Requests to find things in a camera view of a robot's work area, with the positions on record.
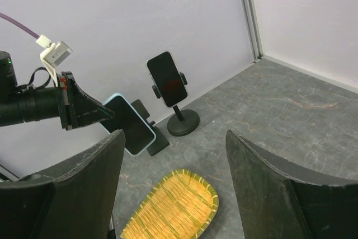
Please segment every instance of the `black panel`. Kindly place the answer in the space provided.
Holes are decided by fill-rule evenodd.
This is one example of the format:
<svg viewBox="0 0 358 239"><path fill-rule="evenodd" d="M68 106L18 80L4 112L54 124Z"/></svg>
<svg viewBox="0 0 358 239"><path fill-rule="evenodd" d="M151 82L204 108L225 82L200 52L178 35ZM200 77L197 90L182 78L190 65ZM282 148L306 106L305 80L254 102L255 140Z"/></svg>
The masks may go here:
<svg viewBox="0 0 358 239"><path fill-rule="evenodd" d="M124 145L116 131L57 165L0 183L0 238L106 238Z"/></svg>
<svg viewBox="0 0 358 239"><path fill-rule="evenodd" d="M231 131L227 156L247 238L357 238L357 181L298 166Z"/></svg>

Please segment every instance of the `smartphone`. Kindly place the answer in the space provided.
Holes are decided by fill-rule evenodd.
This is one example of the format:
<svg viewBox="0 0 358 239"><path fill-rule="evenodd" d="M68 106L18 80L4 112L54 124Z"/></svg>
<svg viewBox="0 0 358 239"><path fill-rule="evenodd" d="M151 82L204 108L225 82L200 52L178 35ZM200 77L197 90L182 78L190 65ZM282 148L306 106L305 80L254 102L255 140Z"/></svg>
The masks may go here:
<svg viewBox="0 0 358 239"><path fill-rule="evenodd" d="M188 97L182 77L169 52L147 61L147 67L167 107L173 107Z"/></svg>
<svg viewBox="0 0 358 239"><path fill-rule="evenodd" d="M103 105L115 113L115 118L100 123L109 133L118 129L124 131L125 148L132 156L140 154L155 141L155 132L123 95L116 93Z"/></svg>

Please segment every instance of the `yellow wicker basket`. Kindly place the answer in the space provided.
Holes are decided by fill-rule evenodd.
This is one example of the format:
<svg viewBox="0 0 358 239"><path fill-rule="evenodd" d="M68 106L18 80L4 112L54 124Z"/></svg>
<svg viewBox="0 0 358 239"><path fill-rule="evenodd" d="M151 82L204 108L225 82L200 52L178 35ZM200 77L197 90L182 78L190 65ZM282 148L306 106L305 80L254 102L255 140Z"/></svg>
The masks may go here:
<svg viewBox="0 0 358 239"><path fill-rule="evenodd" d="M144 199L121 238L198 238L218 206L218 194L205 179L185 169L174 170Z"/></svg>

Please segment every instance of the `white connector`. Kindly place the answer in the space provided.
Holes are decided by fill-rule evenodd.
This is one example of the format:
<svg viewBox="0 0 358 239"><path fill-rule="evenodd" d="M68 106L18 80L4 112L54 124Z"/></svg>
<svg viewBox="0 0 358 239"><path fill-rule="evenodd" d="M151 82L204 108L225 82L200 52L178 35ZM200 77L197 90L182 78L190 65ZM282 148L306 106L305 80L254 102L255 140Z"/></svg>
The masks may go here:
<svg viewBox="0 0 358 239"><path fill-rule="evenodd" d="M58 87L56 67L58 67L64 59L72 53L72 49L63 41L52 43L52 41L44 35L41 35L36 40L36 43L45 48L40 54L40 59L49 72L56 87Z"/></svg>
<svg viewBox="0 0 358 239"><path fill-rule="evenodd" d="M43 47L44 49L46 49L47 47L49 47L52 43L52 41L44 36L44 35L41 35L37 40L36 40L36 43L39 44L41 47Z"/></svg>

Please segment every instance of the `phone holder clamp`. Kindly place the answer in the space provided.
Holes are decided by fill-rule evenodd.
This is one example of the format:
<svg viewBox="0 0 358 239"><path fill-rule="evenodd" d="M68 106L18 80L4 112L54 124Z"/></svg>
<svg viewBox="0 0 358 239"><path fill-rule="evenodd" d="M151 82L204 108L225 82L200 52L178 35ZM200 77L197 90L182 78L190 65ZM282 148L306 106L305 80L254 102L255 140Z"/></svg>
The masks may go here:
<svg viewBox="0 0 358 239"><path fill-rule="evenodd" d="M166 147L168 147L169 141L162 134L162 132L158 129L158 127L154 126L155 121L151 121L150 123L147 121L147 119L149 118L150 115L149 115L149 112L147 111L147 109L145 108L145 106L143 105L143 103L139 99L137 99L133 103L131 103L131 105L138 112L138 114L143 118L143 120L146 123L148 123L148 125L151 127L151 129L155 132L155 134L157 136L157 138L153 142L153 144L151 144L147 148L149 155L154 156L157 153L159 153L160 151L162 151L163 149L165 149Z"/></svg>
<svg viewBox="0 0 358 239"><path fill-rule="evenodd" d="M187 85L186 77L183 73L180 73L181 79L184 85ZM157 86L153 85L152 89L158 99L161 98L161 94ZM191 109L184 109L180 111L178 106L173 107L175 115L171 116L168 121L167 129L169 133L175 137L183 137L184 135L193 132L200 123L200 117L197 112Z"/></svg>

